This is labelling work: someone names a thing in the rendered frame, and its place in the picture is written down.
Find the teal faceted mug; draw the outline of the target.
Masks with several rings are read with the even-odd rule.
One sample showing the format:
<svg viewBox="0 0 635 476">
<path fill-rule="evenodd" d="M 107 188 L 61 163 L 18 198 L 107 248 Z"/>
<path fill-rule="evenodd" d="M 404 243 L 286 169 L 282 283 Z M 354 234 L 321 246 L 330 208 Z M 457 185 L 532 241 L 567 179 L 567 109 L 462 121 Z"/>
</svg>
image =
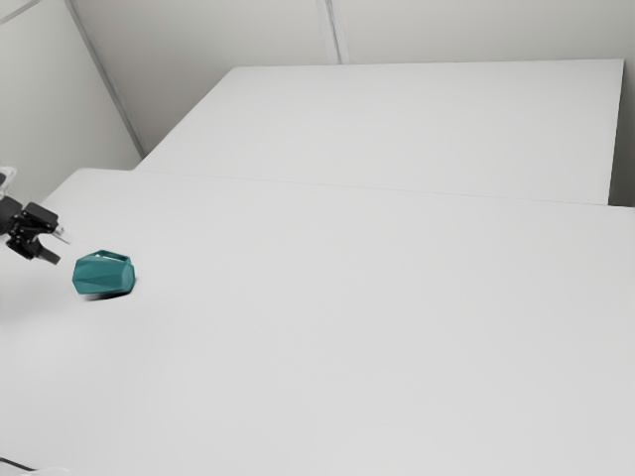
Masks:
<svg viewBox="0 0 635 476">
<path fill-rule="evenodd" d="M 98 250 L 75 262 L 71 282 L 82 296 L 125 296 L 134 289 L 135 268 L 128 256 Z"/>
</svg>

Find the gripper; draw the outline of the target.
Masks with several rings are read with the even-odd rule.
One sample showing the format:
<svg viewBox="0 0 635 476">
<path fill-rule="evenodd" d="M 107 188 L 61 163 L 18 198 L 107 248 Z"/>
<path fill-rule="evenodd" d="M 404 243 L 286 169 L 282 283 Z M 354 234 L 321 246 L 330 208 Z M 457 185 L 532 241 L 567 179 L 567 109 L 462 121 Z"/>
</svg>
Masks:
<svg viewBox="0 0 635 476">
<path fill-rule="evenodd" d="M 73 240 L 50 210 L 34 202 L 23 207 L 10 196 L 0 199 L 0 236 L 8 236 L 6 246 L 27 260 L 39 258 L 57 265 L 61 257 L 42 244 L 40 234 L 52 234 L 66 244 Z"/>
</svg>

